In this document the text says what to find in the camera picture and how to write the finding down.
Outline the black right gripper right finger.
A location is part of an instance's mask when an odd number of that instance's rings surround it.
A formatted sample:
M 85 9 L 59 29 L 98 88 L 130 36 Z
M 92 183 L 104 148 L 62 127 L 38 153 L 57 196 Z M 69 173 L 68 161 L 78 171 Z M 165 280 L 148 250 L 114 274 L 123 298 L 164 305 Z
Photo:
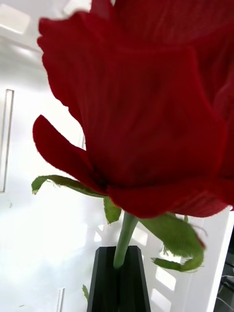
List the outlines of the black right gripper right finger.
M 150 302 L 141 250 L 129 246 L 120 271 L 119 311 L 149 312 Z

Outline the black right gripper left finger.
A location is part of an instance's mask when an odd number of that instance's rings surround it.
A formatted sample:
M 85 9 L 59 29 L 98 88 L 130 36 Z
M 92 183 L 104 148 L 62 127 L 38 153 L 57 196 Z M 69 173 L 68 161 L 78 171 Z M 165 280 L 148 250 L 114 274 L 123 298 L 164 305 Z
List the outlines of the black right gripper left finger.
M 113 261 L 115 246 L 99 247 L 95 253 L 88 299 L 88 312 L 117 312 L 117 274 Z

